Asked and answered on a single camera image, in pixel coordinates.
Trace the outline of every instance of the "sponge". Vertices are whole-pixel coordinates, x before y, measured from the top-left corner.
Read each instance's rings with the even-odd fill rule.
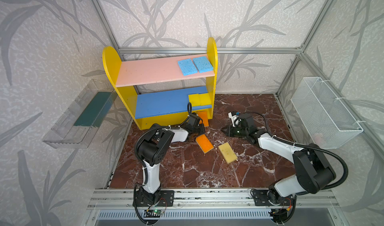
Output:
[[[207,136],[205,134],[200,135],[196,138],[197,144],[200,146],[201,150],[203,150],[204,154],[209,152],[214,146],[211,142],[209,142]]]
[[[214,68],[212,67],[211,63],[208,61],[206,56],[200,56],[198,58],[194,58],[193,62],[195,63],[200,73],[205,73],[205,72],[214,70]]]
[[[208,127],[208,116],[207,116],[207,111],[200,111],[197,112],[197,115],[203,120],[204,127]]]
[[[211,98],[209,97],[208,93],[200,93],[199,98],[200,98],[200,106],[212,104]]]
[[[229,143],[224,143],[218,147],[223,154],[225,160],[228,164],[232,163],[233,161],[237,160],[237,156],[233,149],[231,148],[231,145]]]
[[[177,61],[177,63],[179,64],[181,72],[184,76],[197,73],[197,69],[190,58]]]
[[[198,93],[188,95],[189,102],[192,104],[192,107],[201,106],[200,97]]]

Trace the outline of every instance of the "wire mesh basket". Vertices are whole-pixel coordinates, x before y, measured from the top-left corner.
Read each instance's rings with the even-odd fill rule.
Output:
[[[303,78],[291,101],[313,142],[321,148],[338,148],[363,131],[319,77]]]

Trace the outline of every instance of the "wallpaper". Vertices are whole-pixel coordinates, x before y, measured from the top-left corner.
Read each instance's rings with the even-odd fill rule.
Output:
[[[384,142],[384,0],[338,0],[306,53]]]
[[[384,0],[337,0],[305,51],[342,92],[364,120],[383,138]],[[303,76],[301,62],[280,95],[299,142],[306,132],[290,98]],[[384,221],[384,163],[361,135],[332,150],[349,167],[348,179],[332,189],[351,226],[378,226]],[[329,159],[336,173],[342,167]]]
[[[144,58],[165,55],[145,54]],[[219,54],[216,93],[275,93],[288,71],[293,54]],[[126,56],[130,60],[134,55]],[[141,93],[205,86],[205,78],[138,85]]]
[[[88,0],[0,0],[0,225],[78,225],[130,122],[116,99],[87,149],[42,142],[109,45]]]
[[[325,0],[100,0],[120,47],[299,47]],[[170,55],[153,55],[153,57]],[[151,58],[125,55],[126,60]],[[219,54],[218,92],[276,92],[293,55]],[[203,83],[143,85],[142,93]]]
[[[303,77],[314,76],[305,62],[300,62],[287,85],[279,95],[279,100],[288,117],[287,123],[299,143],[311,143],[304,124],[291,103]],[[348,165],[347,180],[332,191],[351,226],[379,226],[382,224],[384,209],[384,164],[374,155],[371,147],[361,135],[351,139],[338,149],[330,151],[341,156]],[[333,157],[327,157],[337,178],[343,174],[343,167]]]

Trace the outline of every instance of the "marble floor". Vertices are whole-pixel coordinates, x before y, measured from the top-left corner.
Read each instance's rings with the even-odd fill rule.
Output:
[[[226,137],[220,129],[230,124],[230,111],[263,113],[273,134],[292,140],[273,94],[216,94],[214,117],[205,128],[215,148],[204,154],[195,141],[172,143],[160,166],[162,188],[264,188],[295,173],[293,164],[285,158],[245,140]],[[255,122],[258,127],[264,127],[261,116],[255,115]],[[111,188],[133,188],[135,182],[142,183],[142,166],[133,152],[141,134],[133,123]],[[225,142],[229,142],[238,161],[225,162],[217,148]]]

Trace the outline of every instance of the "yellow sponge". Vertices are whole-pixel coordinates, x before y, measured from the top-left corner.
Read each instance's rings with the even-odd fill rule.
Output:
[[[209,142],[207,136],[205,134],[200,135],[196,138],[197,144],[200,146],[201,150],[203,150],[204,154],[209,152],[214,146],[211,142]]]
[[[211,99],[209,98],[208,93],[201,93],[199,94],[200,98],[200,106],[210,105],[212,104]]]
[[[237,160],[237,156],[233,151],[233,149],[231,148],[231,145],[229,145],[229,143],[224,143],[220,145],[218,148],[220,149],[220,152],[223,154],[228,164]]]
[[[189,94],[189,102],[192,104],[192,107],[200,106],[200,97],[199,94]]]

